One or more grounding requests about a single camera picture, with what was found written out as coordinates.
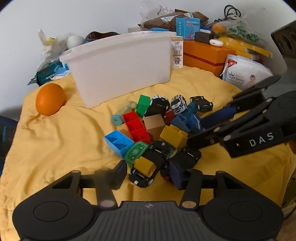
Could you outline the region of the yellow duplo brick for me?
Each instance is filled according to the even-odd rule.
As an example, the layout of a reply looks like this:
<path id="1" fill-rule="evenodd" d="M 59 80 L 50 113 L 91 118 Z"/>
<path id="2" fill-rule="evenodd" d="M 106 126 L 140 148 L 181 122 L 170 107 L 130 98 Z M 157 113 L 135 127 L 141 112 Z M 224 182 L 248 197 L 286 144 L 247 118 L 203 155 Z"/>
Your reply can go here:
<path id="1" fill-rule="evenodd" d="M 164 127 L 159 137 L 180 151 L 186 145 L 188 134 L 178 127 L 170 125 Z"/>

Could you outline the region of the small blue duplo brick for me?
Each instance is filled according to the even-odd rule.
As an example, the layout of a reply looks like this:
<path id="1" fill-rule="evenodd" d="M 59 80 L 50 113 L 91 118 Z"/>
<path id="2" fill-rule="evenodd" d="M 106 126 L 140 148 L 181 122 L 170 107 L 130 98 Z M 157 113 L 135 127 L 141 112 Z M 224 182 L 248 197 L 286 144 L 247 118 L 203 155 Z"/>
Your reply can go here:
<path id="1" fill-rule="evenodd" d="M 188 127 L 187 120 L 182 114 L 175 116 L 175 118 L 171 121 L 171 125 L 176 126 L 183 132 L 186 132 L 186 133 L 191 132 L 191 129 Z"/>

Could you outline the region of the blue tray block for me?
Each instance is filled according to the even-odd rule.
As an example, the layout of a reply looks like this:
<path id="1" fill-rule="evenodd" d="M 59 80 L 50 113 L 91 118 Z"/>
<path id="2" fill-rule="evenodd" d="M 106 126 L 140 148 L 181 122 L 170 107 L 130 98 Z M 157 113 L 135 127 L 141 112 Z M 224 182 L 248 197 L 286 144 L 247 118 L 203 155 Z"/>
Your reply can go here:
<path id="1" fill-rule="evenodd" d="M 114 130 L 104 136 L 108 146 L 117 154 L 117 156 L 124 159 L 129 149 L 134 145 L 134 141 L 121 133 Z"/>

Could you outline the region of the green patterned arch block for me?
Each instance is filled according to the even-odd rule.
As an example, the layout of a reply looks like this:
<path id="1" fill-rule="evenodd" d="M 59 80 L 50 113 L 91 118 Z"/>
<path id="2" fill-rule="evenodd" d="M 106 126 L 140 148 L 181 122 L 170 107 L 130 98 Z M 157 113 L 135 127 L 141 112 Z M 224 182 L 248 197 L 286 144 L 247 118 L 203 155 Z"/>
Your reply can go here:
<path id="1" fill-rule="evenodd" d="M 149 145 L 142 141 L 135 143 L 126 153 L 124 160 L 132 167 L 136 159 L 138 159 L 148 147 Z"/>

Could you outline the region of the wooden cube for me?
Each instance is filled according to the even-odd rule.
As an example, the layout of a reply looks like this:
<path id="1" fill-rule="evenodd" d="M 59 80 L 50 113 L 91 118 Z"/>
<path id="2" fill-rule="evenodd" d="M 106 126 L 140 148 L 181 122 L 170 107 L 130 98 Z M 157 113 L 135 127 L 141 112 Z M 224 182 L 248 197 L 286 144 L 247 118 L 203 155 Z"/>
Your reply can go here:
<path id="1" fill-rule="evenodd" d="M 144 125 L 153 141 L 159 138 L 161 132 L 166 126 L 161 114 L 144 117 Z"/>

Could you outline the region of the long red building block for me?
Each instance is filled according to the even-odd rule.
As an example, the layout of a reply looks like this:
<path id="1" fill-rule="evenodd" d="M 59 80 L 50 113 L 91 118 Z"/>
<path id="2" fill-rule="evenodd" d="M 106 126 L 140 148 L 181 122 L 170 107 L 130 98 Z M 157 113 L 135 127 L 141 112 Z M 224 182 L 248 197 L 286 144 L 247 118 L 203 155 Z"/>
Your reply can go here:
<path id="1" fill-rule="evenodd" d="M 135 143 L 144 142 L 148 145 L 151 144 L 151 137 L 136 112 L 131 111 L 129 113 L 125 113 L 122 115 L 122 118 L 127 126 L 130 136 L 132 137 L 132 140 Z"/>

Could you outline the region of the white baby wipes pack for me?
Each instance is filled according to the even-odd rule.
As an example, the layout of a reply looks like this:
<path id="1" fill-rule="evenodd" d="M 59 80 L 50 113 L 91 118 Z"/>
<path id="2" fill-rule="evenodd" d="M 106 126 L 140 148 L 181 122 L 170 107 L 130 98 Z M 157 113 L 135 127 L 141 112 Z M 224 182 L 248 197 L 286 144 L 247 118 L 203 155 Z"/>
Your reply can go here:
<path id="1" fill-rule="evenodd" d="M 258 62 L 242 56 L 228 54 L 221 75 L 224 81 L 241 90 L 246 90 L 273 76 L 273 73 Z"/>

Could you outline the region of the dark green toy car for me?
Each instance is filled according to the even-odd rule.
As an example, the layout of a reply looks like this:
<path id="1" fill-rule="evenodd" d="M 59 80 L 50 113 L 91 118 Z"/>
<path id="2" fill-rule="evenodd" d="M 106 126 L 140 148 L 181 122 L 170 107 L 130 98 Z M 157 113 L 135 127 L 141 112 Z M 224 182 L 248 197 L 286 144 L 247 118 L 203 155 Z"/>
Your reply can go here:
<path id="1" fill-rule="evenodd" d="M 190 102 L 196 105 L 198 112 L 205 113 L 213 110 L 213 102 L 209 102 L 203 96 L 190 97 Z"/>

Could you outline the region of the teal orange toy vehicle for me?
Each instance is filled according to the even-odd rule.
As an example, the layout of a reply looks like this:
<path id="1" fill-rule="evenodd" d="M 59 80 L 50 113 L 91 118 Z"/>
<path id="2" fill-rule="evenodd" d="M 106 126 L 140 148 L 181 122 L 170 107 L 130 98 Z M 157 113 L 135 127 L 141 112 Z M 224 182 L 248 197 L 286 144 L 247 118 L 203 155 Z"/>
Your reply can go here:
<path id="1" fill-rule="evenodd" d="M 197 106 L 195 103 L 191 102 L 188 106 L 187 109 L 182 112 L 182 115 L 186 120 L 190 118 L 192 114 L 196 114 L 198 112 Z"/>

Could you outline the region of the white police toy car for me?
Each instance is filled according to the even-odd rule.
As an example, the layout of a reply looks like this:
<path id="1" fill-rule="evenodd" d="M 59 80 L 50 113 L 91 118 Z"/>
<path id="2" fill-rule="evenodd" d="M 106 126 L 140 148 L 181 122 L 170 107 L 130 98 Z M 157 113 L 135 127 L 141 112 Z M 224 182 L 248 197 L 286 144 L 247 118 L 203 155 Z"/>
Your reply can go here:
<path id="1" fill-rule="evenodd" d="M 175 116 L 183 113 L 188 109 L 186 99 L 180 94 L 175 95 L 171 99 L 171 109 L 173 110 Z"/>

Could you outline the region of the small red block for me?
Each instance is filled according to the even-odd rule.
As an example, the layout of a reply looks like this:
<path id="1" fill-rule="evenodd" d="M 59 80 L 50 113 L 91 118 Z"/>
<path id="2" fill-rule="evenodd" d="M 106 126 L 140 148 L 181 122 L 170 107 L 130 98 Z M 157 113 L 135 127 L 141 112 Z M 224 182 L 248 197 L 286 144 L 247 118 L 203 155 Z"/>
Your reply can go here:
<path id="1" fill-rule="evenodd" d="M 163 116 L 163 119 L 166 125 L 169 125 L 174 118 L 175 118 L 175 114 L 172 109 L 169 109 Z"/>

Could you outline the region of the yellow flat boxes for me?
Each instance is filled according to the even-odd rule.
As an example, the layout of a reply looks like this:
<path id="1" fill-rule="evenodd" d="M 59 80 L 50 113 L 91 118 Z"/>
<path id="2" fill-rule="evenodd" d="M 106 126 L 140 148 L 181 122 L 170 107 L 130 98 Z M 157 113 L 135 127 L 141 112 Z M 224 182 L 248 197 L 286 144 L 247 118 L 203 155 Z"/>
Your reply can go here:
<path id="1" fill-rule="evenodd" d="M 250 60 L 259 60 L 262 56 L 267 58 L 273 57 L 273 54 L 268 50 L 241 40 L 236 40 L 230 37 L 219 37 L 218 39 L 223 42 L 225 47 L 235 50 L 236 55 Z"/>

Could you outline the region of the black toy car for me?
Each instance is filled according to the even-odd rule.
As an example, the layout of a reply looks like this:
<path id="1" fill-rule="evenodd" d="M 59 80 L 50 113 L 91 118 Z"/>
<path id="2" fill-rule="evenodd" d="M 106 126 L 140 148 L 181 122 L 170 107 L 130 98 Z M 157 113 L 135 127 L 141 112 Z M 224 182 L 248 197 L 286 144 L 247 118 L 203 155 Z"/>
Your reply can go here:
<path id="1" fill-rule="evenodd" d="M 161 114 L 164 116 L 170 109 L 170 102 L 166 97 L 155 95 L 152 97 L 147 111 L 144 113 L 144 117 Z"/>

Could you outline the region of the teal green cylinder toy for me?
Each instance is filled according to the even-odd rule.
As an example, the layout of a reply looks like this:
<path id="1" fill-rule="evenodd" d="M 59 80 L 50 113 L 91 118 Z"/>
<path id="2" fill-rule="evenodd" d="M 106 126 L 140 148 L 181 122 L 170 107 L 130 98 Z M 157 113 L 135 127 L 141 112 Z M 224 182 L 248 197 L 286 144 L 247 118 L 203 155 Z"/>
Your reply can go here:
<path id="1" fill-rule="evenodd" d="M 117 111 L 114 115 L 111 116 L 111 122 L 115 126 L 119 126 L 123 124 L 123 115 L 129 112 L 132 112 L 136 109 L 137 103 L 135 101 L 127 102 L 119 111 Z"/>

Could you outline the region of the orange box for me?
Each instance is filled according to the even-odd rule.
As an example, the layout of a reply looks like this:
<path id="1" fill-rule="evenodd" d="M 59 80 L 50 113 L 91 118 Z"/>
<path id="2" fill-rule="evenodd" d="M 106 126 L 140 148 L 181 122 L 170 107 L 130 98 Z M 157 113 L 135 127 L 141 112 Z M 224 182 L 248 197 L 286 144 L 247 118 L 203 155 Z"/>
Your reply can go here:
<path id="1" fill-rule="evenodd" d="M 210 71 L 219 77 L 224 69 L 229 54 L 236 54 L 235 50 L 226 47 L 214 47 L 206 43 L 184 40 L 183 62 L 185 66 L 197 67 Z"/>

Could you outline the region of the white earbuds case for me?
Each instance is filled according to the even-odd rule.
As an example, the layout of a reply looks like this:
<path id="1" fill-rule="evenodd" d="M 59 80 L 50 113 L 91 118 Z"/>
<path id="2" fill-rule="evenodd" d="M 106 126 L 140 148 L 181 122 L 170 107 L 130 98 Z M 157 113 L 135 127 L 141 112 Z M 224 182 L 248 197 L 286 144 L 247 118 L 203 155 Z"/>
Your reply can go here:
<path id="1" fill-rule="evenodd" d="M 224 43 L 221 40 L 219 40 L 219 39 L 210 39 L 209 40 L 209 44 L 211 46 L 215 46 L 215 47 L 222 47 L 222 46 L 224 46 Z"/>

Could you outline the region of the yellow cloth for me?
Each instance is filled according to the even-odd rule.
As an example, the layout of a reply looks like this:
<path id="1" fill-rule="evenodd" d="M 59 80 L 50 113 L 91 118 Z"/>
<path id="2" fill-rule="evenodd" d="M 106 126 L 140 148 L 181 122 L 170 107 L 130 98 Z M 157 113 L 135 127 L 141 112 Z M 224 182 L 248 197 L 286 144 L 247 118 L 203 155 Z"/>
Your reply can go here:
<path id="1" fill-rule="evenodd" d="M 174 69 L 167 83 L 123 95 L 95 108 L 84 107 L 71 75 L 58 80 L 57 84 L 65 90 L 67 103 L 56 114 L 37 113 L 37 90 L 29 93 L 23 102 L 1 176 L 2 240 L 19 239 L 12 214 L 27 197 L 72 170 L 92 174 L 118 163 L 119 157 L 104 137 L 115 129 L 111 115 L 128 101 L 137 101 L 140 95 L 166 98 L 177 94 L 185 98 L 202 95 L 218 110 L 239 92 L 211 72 L 191 67 Z M 229 157 L 219 144 L 206 147 L 201 153 L 196 169 L 205 174 L 223 170 L 279 205 L 295 169 L 295 155 L 285 144 L 236 159 Z"/>

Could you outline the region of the green patterned plastic bag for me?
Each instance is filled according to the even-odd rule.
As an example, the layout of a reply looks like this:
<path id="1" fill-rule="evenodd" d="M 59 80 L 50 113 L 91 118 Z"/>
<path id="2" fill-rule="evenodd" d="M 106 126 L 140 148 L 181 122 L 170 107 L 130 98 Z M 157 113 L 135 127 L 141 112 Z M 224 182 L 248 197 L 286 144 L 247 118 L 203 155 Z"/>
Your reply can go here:
<path id="1" fill-rule="evenodd" d="M 246 20 L 243 19 L 231 19 L 222 22 L 218 22 L 212 27 L 212 30 L 218 36 L 230 37 L 236 40 L 244 41 L 248 44 L 255 45 L 257 47 L 267 49 L 266 41 L 258 33 L 252 29 Z"/>

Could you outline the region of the small black box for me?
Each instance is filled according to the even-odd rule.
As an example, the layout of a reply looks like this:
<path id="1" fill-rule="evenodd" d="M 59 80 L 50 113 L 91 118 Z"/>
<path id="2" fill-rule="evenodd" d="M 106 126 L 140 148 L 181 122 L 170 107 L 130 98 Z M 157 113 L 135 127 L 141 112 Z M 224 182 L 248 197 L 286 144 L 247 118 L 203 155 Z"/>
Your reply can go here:
<path id="1" fill-rule="evenodd" d="M 204 32 L 196 32 L 195 33 L 195 41 L 200 43 L 209 44 L 209 41 L 214 39 L 214 35 L 212 33 L 204 33 Z"/>

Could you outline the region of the green square block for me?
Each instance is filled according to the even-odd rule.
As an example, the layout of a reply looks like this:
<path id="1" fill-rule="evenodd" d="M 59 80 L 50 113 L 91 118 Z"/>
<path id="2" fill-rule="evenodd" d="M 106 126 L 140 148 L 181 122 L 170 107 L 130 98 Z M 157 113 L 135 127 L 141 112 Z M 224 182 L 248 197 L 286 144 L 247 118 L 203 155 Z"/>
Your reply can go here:
<path id="1" fill-rule="evenodd" d="M 136 113 L 138 116 L 143 117 L 145 112 L 147 111 L 150 105 L 150 97 L 145 95 L 140 95 L 139 100 L 137 102 Z"/>

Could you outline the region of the small milk carton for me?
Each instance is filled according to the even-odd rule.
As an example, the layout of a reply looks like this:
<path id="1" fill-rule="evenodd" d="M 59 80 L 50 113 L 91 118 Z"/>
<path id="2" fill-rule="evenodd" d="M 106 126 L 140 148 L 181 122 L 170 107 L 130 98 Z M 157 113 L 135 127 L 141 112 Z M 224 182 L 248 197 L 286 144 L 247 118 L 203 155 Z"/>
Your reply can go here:
<path id="1" fill-rule="evenodd" d="M 183 45 L 183 37 L 171 37 L 171 68 L 183 67 Z"/>

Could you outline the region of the blue dinosaur box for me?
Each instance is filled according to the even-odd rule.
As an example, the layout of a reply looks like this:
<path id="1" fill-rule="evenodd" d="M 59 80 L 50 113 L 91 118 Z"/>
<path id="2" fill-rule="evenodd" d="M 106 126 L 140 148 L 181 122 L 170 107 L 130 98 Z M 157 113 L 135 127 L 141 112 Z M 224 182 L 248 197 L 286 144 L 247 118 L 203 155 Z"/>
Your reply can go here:
<path id="1" fill-rule="evenodd" d="M 196 32 L 200 32 L 199 18 L 188 18 L 188 17 L 176 18 L 177 36 L 183 37 L 184 40 L 194 40 Z"/>

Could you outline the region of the orange fruit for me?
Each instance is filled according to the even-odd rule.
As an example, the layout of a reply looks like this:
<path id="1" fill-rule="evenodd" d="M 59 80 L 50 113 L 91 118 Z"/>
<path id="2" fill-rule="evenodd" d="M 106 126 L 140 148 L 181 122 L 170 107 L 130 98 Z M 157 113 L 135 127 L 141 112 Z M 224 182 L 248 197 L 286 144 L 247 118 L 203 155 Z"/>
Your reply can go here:
<path id="1" fill-rule="evenodd" d="M 66 103 L 67 96 L 64 89 L 55 83 L 49 83 L 41 87 L 36 97 L 36 110 L 38 113 L 50 116 Z"/>

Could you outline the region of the brown woven package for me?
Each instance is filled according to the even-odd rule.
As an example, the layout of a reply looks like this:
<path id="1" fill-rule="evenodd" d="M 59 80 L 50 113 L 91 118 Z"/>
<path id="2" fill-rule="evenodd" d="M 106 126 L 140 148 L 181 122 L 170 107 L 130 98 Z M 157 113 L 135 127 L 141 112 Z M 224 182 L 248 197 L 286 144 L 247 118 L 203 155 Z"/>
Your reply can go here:
<path id="1" fill-rule="evenodd" d="M 176 18 L 178 17 L 190 17 L 190 18 L 198 18 L 201 23 L 207 22 L 208 17 L 199 11 L 195 12 L 187 12 L 179 9 L 175 9 L 173 13 L 158 16 L 157 18 L 153 18 L 151 20 L 146 20 L 143 23 L 139 24 L 141 29 L 150 30 L 152 28 L 162 28 L 171 32 L 176 31 Z"/>

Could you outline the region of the blue black stroller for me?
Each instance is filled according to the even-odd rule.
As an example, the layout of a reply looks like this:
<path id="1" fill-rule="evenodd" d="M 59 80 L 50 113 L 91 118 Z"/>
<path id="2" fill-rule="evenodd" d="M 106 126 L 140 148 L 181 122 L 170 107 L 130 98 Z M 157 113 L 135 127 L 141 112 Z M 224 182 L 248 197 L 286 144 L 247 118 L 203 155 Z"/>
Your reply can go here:
<path id="1" fill-rule="evenodd" d="M 18 122 L 1 115 L 1 174 L 8 151 L 11 148 Z"/>

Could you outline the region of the white plastic bin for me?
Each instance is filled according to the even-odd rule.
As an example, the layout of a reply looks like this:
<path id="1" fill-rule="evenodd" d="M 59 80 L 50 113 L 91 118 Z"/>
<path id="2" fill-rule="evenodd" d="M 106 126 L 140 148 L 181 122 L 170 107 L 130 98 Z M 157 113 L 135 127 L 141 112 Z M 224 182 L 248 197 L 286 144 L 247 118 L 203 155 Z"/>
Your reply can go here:
<path id="1" fill-rule="evenodd" d="M 175 32 L 141 31 L 92 41 L 65 51 L 84 105 L 93 108 L 127 93 L 170 80 Z"/>

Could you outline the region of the white plastic bag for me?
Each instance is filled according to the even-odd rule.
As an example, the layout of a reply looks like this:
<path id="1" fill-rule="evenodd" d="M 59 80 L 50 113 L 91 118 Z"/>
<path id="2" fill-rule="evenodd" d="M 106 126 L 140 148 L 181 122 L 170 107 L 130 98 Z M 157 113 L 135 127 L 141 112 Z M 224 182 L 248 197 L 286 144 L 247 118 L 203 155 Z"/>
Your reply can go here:
<path id="1" fill-rule="evenodd" d="M 39 30 L 38 36 L 43 45 L 43 50 L 41 53 L 41 63 L 37 66 L 37 72 L 59 59 L 61 54 L 68 49 L 67 40 L 72 35 L 73 33 L 69 32 L 47 39 L 42 29 Z"/>

